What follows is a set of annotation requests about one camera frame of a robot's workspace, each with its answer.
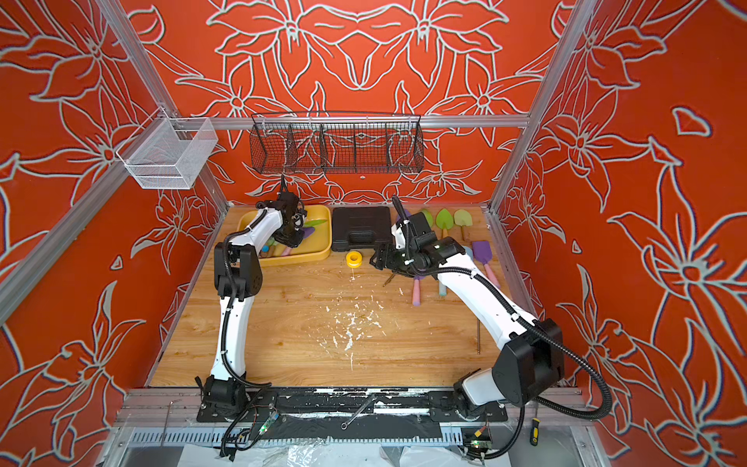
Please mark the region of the small green shovel wooden handle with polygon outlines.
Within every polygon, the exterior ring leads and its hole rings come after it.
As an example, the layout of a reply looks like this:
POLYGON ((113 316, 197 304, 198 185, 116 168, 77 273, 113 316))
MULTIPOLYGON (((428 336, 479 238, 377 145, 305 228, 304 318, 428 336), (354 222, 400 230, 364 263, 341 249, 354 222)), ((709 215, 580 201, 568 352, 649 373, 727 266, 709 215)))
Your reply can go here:
POLYGON ((306 221, 303 224, 303 227, 304 228, 315 228, 316 226, 320 226, 320 225, 326 224, 328 222, 329 222, 328 219, 314 219, 314 220, 306 221))

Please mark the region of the purple square shovel pink handle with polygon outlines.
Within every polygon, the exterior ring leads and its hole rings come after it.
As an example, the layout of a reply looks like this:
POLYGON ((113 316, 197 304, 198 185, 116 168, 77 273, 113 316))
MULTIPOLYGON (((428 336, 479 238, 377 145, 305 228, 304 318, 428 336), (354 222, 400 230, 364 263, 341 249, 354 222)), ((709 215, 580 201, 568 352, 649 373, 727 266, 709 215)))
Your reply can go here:
POLYGON ((474 241, 472 243, 472 251, 474 259, 484 267, 484 272, 489 281, 497 288, 500 288, 500 282, 490 266, 490 262, 492 261, 490 243, 488 241, 474 241))

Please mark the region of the pink handled tool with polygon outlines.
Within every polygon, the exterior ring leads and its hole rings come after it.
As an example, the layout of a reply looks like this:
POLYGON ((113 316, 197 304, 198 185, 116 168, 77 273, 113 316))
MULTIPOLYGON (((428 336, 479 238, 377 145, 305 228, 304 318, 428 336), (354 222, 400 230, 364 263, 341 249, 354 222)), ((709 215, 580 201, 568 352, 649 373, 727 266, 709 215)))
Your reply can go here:
POLYGON ((412 305, 414 307, 421 306, 421 276, 414 277, 414 284, 412 284, 412 305))

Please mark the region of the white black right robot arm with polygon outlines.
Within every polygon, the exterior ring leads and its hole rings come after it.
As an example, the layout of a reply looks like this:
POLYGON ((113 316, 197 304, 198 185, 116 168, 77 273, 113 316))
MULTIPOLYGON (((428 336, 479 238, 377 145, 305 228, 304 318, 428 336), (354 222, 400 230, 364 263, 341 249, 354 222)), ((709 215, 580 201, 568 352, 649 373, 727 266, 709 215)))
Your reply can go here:
POLYGON ((399 216, 391 228, 393 239, 377 247, 372 266, 399 276, 431 276, 443 283, 472 311, 499 350, 491 368, 455 383, 467 409, 497 402, 522 409, 535 401, 579 420, 601 420, 610 414, 610 386, 589 361, 564 345, 562 330, 554 321, 540 320, 509 299, 476 266, 462 244, 452 237, 437 237, 423 214, 408 214, 398 197, 392 204, 399 216), (596 408, 572 409, 544 397, 564 377, 567 360, 597 386, 602 399, 596 408))

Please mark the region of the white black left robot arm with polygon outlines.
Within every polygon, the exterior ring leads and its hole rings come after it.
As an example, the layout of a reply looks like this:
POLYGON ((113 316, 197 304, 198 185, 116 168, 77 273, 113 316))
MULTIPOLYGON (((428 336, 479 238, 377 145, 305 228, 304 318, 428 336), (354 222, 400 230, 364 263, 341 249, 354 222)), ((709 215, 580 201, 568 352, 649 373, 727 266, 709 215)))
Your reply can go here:
POLYGON ((248 318, 264 276, 262 248, 271 239, 299 246, 305 233, 305 205, 282 181, 277 197, 257 204, 250 224, 226 235, 214 248, 214 285, 219 296, 219 338, 210 375, 202 387, 202 406, 218 416, 237 418, 248 407, 247 390, 266 388, 246 377, 245 346, 248 318))

